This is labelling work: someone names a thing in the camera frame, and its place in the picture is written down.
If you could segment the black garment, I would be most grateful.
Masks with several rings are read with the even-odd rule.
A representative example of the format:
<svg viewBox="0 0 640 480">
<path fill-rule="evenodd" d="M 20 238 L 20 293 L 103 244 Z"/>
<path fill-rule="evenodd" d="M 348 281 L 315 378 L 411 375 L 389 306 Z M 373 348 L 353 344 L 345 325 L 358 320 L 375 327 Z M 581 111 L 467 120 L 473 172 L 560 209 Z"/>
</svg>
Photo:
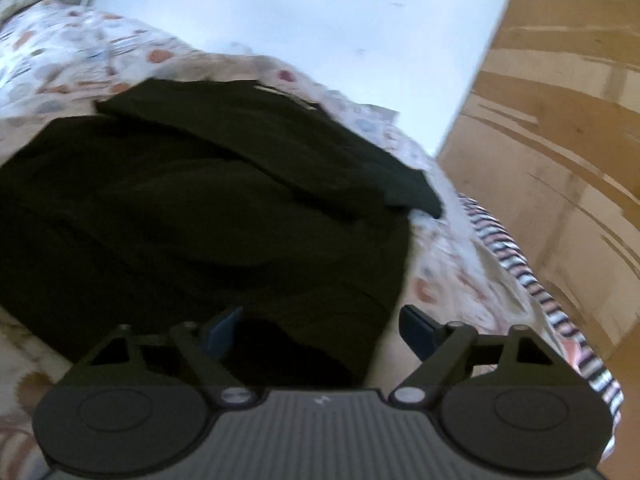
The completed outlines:
<svg viewBox="0 0 640 480">
<path fill-rule="evenodd" d="M 254 81 L 150 79 L 1 168 L 1 303 L 71 361 L 115 327 L 241 317 L 245 385 L 362 385 L 399 299 L 422 172 Z"/>
</svg>

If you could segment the striped bed sheet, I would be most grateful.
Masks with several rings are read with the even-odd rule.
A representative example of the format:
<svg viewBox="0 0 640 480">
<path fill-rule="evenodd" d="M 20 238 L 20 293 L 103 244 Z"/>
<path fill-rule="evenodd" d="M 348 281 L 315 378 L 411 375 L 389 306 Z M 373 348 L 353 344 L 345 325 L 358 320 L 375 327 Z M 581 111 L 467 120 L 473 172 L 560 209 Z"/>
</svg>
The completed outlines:
<svg viewBox="0 0 640 480">
<path fill-rule="evenodd" d="M 623 405 L 625 397 L 620 382 L 606 367 L 605 362 L 593 350 L 586 336 L 570 319 L 561 305 L 536 278 L 521 247 L 518 246 L 502 223 L 487 209 L 480 206 L 477 200 L 473 200 L 463 193 L 459 193 L 458 197 L 476 235 L 499 260 L 503 269 L 511 273 L 529 295 L 541 304 L 555 333 L 560 335 L 564 342 L 569 342 L 577 348 L 577 356 L 570 358 L 570 364 L 579 375 L 585 378 L 591 389 L 601 397 L 612 416 L 612 436 L 608 440 L 601 458 L 601 460 L 606 460 L 615 450 L 615 433 L 622 419 L 620 407 Z"/>
</svg>

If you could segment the wooden wardrobe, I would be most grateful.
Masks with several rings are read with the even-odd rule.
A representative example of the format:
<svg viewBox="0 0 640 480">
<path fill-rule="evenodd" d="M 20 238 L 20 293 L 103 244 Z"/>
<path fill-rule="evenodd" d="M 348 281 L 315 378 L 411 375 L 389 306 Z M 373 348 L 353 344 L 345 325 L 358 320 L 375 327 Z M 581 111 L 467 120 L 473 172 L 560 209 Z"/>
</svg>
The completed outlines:
<svg viewBox="0 0 640 480">
<path fill-rule="evenodd" d="M 438 161 L 610 356 L 639 319 L 639 0 L 511 0 Z"/>
</svg>

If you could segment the floral patterned bed cover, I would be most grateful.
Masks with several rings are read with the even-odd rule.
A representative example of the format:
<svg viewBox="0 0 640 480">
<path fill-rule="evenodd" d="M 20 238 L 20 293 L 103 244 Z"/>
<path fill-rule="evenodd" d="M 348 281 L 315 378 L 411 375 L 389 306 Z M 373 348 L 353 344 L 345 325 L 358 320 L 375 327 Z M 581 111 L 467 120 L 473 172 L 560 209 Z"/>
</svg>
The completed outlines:
<svg viewBox="0 0 640 480">
<path fill-rule="evenodd" d="M 510 269 L 513 242 L 485 243 L 476 203 L 460 195 L 437 162 L 395 124 L 394 114 L 352 102 L 270 56 L 210 54 L 133 18 L 42 0 L 1 25 L 1 151 L 11 155 L 40 127 L 64 115 L 87 115 L 95 99 L 150 77 L 257 80 L 318 105 L 405 165 L 423 171 L 445 207 L 444 218 L 411 219 L 412 246 L 402 300 L 439 322 L 463 321 L 488 335 L 525 323 L 555 342 L 538 301 L 540 288 Z"/>
</svg>

